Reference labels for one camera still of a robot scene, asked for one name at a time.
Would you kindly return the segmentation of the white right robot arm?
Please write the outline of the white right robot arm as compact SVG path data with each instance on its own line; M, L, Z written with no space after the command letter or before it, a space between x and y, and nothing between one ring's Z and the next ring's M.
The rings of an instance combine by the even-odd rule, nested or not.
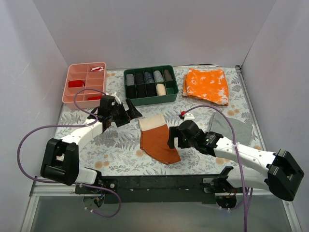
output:
M201 154L238 162L242 168L225 167L212 181L206 183L208 191L229 192L245 185L247 188L264 189L276 197L293 201L304 172L290 152L277 153L257 150L231 140L215 132L204 132L191 121L170 127L168 146L193 147Z

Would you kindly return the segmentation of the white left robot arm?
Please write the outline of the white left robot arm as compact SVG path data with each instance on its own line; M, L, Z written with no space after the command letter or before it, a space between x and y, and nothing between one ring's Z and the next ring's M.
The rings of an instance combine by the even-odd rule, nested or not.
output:
M79 152L112 123L120 127L142 116L130 99L126 99L126 103L128 109L117 96L102 96L99 106L90 112L82 127L61 139L50 139L43 157L41 177L68 186L86 184L90 192L100 192L103 187L100 172L80 166Z

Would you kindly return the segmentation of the orange and cream underwear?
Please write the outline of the orange and cream underwear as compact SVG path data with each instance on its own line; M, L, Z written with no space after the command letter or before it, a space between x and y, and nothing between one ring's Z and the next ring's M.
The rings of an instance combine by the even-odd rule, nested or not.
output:
M168 146L169 128L162 114L139 119L139 126L141 150L165 165L181 161L178 151Z

